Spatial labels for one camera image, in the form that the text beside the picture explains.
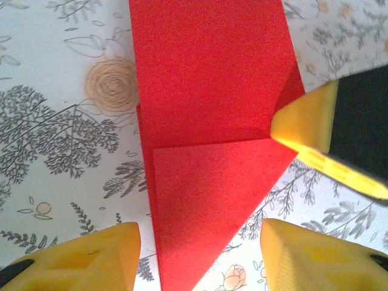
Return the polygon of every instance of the red origami paper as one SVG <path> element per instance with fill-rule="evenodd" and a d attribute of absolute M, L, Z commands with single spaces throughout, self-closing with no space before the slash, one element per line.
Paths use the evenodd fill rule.
<path fill-rule="evenodd" d="M 270 123 L 304 89 L 280 0 L 130 11 L 162 289 L 192 290 L 296 156 Z"/>

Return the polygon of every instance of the table surface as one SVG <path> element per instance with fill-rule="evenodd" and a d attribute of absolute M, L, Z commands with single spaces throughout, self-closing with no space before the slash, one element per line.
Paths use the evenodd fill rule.
<path fill-rule="evenodd" d="M 330 16 L 330 1 L 310 2 L 313 8 L 306 7 L 315 9 L 317 19 L 337 14 L 336 10 Z M 385 1 L 365 3 L 388 15 L 381 4 Z M 295 31 L 305 24 L 292 21 L 303 18 L 303 11 L 291 1 L 284 7 L 292 12 L 287 20 L 295 45 Z M 362 7 L 343 8 L 336 9 L 350 19 Z M 380 33 L 381 54 L 373 66 L 388 60 L 383 55 L 388 50 L 385 31 Z M 300 50 L 296 56 L 305 87 L 314 88 L 321 81 L 312 80 L 308 58 L 313 56 Z M 360 54 L 360 49 L 348 50 Z M 363 68 L 349 56 L 345 59 L 342 75 Z M 78 6 L 73 1 L 0 1 L 1 267 L 30 252 L 136 221 L 142 249 L 135 290 L 161 289 L 136 112 L 89 98 L 90 91 L 98 95 L 103 90 L 98 74 L 105 72 L 125 83 L 133 76 L 121 68 L 134 63 L 126 0 L 88 0 Z M 323 60 L 314 69 L 325 64 Z M 331 76 L 338 73 L 329 69 Z M 228 280 L 234 268 L 245 273 L 239 290 L 269 289 L 259 244 L 264 218 L 386 252 L 387 213 L 385 206 L 295 160 L 195 290 L 237 290 L 239 286 Z"/>

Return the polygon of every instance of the red paper triangle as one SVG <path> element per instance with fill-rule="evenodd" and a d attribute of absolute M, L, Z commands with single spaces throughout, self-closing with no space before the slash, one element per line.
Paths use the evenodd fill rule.
<path fill-rule="evenodd" d="M 258 147 L 257 164 L 251 166 L 270 167 L 273 175 L 263 174 L 253 184 L 245 181 L 257 192 L 248 192 L 252 209 L 224 214 L 232 218 L 225 223 L 235 221 L 235 228 L 218 232 L 216 227 L 221 226 L 209 215 L 210 227 L 181 229 L 200 240 L 197 247 L 215 242 L 194 255 L 188 245 L 176 249 L 165 245 L 172 235 L 167 230 L 180 221 L 176 215 L 165 220 L 172 210 L 164 202 L 180 194 L 157 191 L 162 180 L 155 180 L 153 150 L 268 139 L 273 114 L 302 96 L 304 89 L 280 0 L 131 0 L 130 11 L 141 94 L 141 141 L 162 288 L 191 290 L 296 153 L 273 142 L 270 151 L 266 148 L 271 158 L 260 160 L 263 148 Z M 229 199 L 222 208 L 230 208 Z M 193 205 L 182 209 L 188 217 L 196 216 Z M 187 276 L 178 274 L 177 264 Z"/>
<path fill-rule="evenodd" d="M 292 162 L 293 152 L 272 139 L 153 152 L 162 288 L 192 290 L 280 178 L 278 169 Z"/>

